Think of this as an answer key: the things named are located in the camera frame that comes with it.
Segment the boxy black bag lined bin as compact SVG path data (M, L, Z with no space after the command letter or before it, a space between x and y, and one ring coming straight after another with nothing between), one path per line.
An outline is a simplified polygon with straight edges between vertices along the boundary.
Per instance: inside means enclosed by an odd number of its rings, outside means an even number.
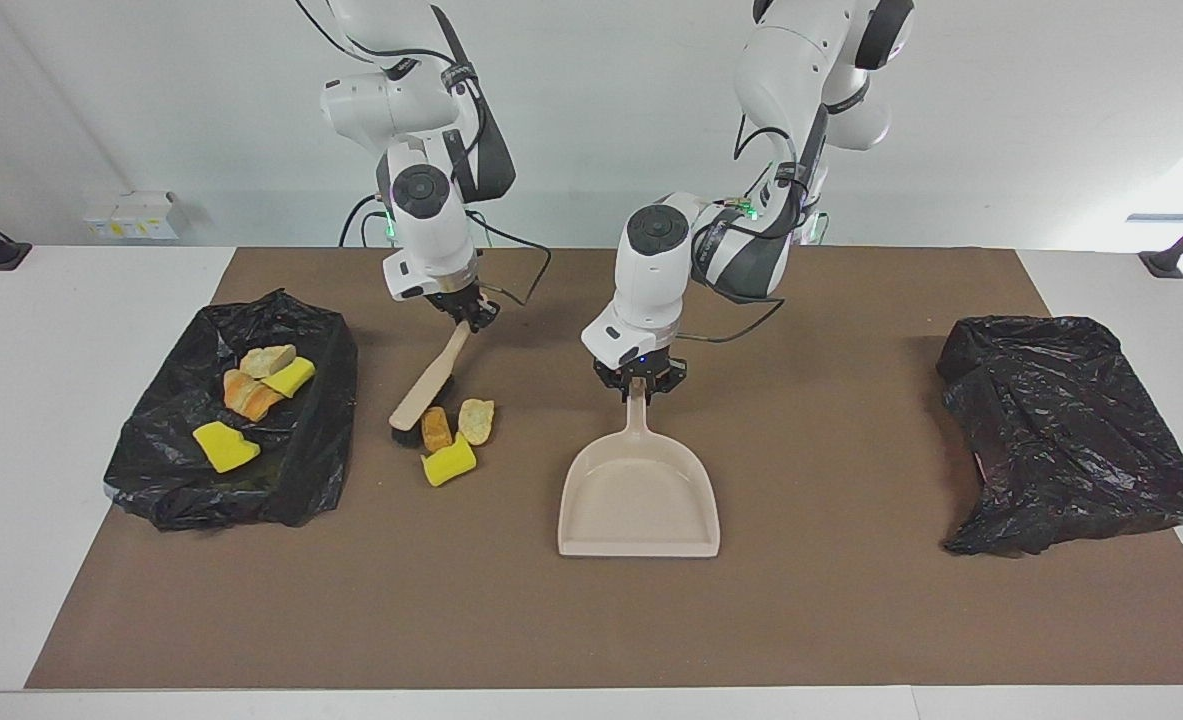
M253 348L293 345L316 372L266 419L224 406L224 375ZM338 506L353 450L358 351L343 314L283 290L198 310L140 396L108 461L103 488L161 530L279 523L300 527ZM216 471L194 433L220 421L258 448Z

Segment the green and yellow sponge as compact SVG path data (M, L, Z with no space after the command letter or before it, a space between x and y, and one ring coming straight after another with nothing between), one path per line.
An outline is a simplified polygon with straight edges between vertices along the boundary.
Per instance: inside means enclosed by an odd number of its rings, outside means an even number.
M285 398L293 398L300 389L315 377L316 365L308 357L295 357L285 368L261 378L261 384L279 393Z

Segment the white wall socket box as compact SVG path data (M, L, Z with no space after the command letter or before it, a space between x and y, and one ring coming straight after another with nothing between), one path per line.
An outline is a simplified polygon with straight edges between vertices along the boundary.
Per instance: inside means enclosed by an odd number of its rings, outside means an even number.
M174 192L130 192L106 202L93 202L83 213L89 236L108 242L177 242L189 232Z

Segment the pale bread chunk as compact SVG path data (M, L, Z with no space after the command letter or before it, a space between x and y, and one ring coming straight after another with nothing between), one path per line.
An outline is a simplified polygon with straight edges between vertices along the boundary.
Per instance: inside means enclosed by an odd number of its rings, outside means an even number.
M496 404L492 400L466 398L459 407L458 432L471 446L489 442L494 424Z
M295 345L248 348L243 359L239 361L238 369L240 372L247 374L248 377L263 380L280 372L295 359L297 359Z

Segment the beige plastic dustpan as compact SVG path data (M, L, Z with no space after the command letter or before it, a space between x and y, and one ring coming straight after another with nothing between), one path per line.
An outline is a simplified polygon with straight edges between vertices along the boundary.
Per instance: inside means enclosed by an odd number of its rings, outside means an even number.
M647 424L635 378L622 430L597 437L567 471L556 524L565 557L715 559L722 527L713 484L693 450Z

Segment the beige hand brush black bristles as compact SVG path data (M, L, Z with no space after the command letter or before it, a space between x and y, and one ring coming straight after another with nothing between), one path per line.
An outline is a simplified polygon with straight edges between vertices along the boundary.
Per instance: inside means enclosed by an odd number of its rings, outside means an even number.
M444 387L450 383L451 372L454 370L460 351L466 346L471 336L472 329L468 322L459 322L454 331L451 332L450 340L446 342L442 351L419 375L409 391L405 393L405 397L395 407L389 419L392 437L397 446L412 448L421 443L416 439L421 419L428 407L434 406L434 401L442 393Z

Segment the orange crust bread chunk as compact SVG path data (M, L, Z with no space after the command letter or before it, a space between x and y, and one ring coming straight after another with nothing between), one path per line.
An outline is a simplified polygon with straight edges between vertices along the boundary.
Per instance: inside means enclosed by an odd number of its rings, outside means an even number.
M248 421L266 419L271 407L285 398L282 393L243 370L231 369L222 374L224 406Z

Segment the brown table mat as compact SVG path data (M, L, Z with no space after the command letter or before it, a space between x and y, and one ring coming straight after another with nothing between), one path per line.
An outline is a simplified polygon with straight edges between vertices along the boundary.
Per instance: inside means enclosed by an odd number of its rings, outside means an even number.
M387 415L448 331L387 299L381 259L239 249L213 296L283 288L344 314L338 507L177 533L108 511L30 688L1183 685L1171 530L1021 559L942 549L978 489L935 364L962 316L1045 313L1015 252L796 249L765 327L677 348L690 377L649 424L713 480L705 560L556 551L569 465L623 427L578 342L609 251L560 252L534 304L471 342L458 388L494 398L498 424L440 488Z

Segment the crumpled black bag lined bin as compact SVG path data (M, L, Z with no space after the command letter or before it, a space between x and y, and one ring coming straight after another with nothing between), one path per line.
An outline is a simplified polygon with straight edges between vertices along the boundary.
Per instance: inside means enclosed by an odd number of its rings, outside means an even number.
M1035 554L1183 525L1183 450L1106 325L967 316L937 372L980 487L948 552Z

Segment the notched yellow sponge piece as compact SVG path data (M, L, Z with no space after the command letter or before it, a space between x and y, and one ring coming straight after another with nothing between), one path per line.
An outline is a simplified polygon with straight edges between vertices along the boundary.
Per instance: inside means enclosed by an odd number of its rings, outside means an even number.
M203 456L211 462L212 469L219 474L243 468L244 465L261 455L261 447L243 436L243 432L222 423L211 421L192 432L192 437L203 450Z

